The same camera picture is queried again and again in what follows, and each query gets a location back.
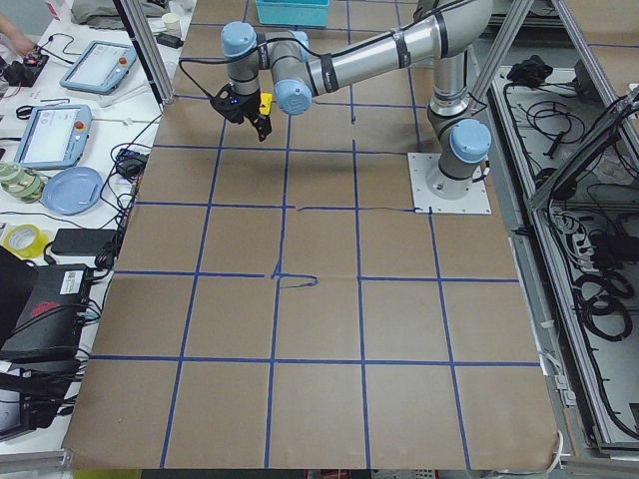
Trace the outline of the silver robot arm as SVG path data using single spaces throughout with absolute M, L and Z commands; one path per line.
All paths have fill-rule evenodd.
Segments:
M 317 96 L 430 58 L 434 67 L 428 119 L 437 134 L 441 174 L 453 181 L 473 175 L 490 147 L 484 142 L 472 154 L 463 135 L 486 128 L 468 115 L 465 53 L 486 28 L 490 1 L 435 1 L 418 8 L 412 23 L 388 30 L 333 53 L 311 51 L 305 33 L 259 34 L 246 22 L 224 26 L 221 41 L 229 84 L 208 97 L 213 109 L 234 124 L 250 122 L 264 140 L 272 131 L 261 113 L 259 73 L 270 71 L 279 108 L 290 116 L 303 114 Z

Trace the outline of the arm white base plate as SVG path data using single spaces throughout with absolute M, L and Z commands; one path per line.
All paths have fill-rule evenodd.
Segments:
M 466 180 L 452 180 L 439 169 L 440 154 L 408 153 L 413 209 L 420 214 L 490 215 L 480 165 Z

